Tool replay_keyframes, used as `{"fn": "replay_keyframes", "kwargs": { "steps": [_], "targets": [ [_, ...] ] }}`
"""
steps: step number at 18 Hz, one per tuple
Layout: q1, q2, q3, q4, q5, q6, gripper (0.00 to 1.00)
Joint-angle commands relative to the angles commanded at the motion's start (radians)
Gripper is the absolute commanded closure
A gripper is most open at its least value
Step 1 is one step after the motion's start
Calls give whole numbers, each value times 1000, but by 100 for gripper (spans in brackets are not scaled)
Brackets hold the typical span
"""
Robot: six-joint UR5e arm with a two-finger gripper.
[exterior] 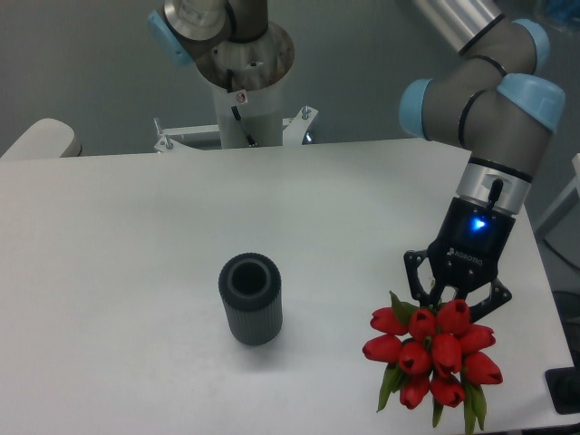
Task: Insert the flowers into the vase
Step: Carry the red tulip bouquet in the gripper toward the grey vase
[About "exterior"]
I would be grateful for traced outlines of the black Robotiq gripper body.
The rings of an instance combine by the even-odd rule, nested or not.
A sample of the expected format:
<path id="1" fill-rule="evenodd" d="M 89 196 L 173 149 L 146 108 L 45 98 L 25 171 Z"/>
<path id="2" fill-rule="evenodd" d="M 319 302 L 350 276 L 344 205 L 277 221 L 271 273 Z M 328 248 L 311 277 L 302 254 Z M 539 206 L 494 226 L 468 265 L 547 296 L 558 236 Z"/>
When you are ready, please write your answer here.
<path id="1" fill-rule="evenodd" d="M 438 301 L 446 287 L 467 295 L 498 276 L 498 260 L 515 224 L 513 217 L 454 198 L 427 257 L 435 285 L 430 300 Z"/>

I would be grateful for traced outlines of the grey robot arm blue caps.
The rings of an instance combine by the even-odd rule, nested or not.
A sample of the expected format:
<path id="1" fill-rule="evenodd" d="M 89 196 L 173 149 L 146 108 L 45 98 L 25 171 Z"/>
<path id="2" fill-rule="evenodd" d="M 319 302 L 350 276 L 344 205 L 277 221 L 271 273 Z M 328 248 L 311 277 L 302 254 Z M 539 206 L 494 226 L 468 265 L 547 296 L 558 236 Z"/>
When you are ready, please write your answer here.
<path id="1" fill-rule="evenodd" d="M 511 297 L 498 280 L 498 260 L 566 97 L 537 76 L 550 53 L 540 25 L 508 21 L 492 1 L 416 6 L 463 62 L 442 81 L 411 83 L 401 97 L 400 125 L 470 157 L 439 234 L 404 262 L 411 296 L 423 306 L 437 306 L 447 288 L 464 299 L 488 285 L 488 297 L 470 309 L 477 321 Z M 282 120 L 279 86 L 295 49 L 269 20 L 266 2 L 167 1 L 148 26 L 173 62 L 194 63 L 211 84 L 224 148 L 304 143 L 316 112 L 306 107 Z"/>

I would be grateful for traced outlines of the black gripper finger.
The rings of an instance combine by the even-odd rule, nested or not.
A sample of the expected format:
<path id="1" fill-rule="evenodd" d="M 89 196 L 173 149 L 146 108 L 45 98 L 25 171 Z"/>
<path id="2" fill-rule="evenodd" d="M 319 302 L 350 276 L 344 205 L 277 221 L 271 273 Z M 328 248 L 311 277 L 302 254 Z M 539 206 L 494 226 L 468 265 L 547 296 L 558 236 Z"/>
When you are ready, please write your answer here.
<path id="1" fill-rule="evenodd" d="M 426 261 L 429 262 L 433 274 L 434 284 L 427 291 L 421 283 L 419 268 Z M 403 262 L 409 283 L 411 298 L 420 306 L 435 308 L 441 300 L 447 285 L 447 260 L 440 255 L 431 253 L 428 249 L 407 251 L 403 255 Z"/>
<path id="2" fill-rule="evenodd" d="M 488 295 L 480 302 L 469 307 L 470 321 L 473 324 L 477 323 L 483 317 L 510 302 L 512 297 L 512 293 L 498 278 L 493 279 L 489 284 Z"/>

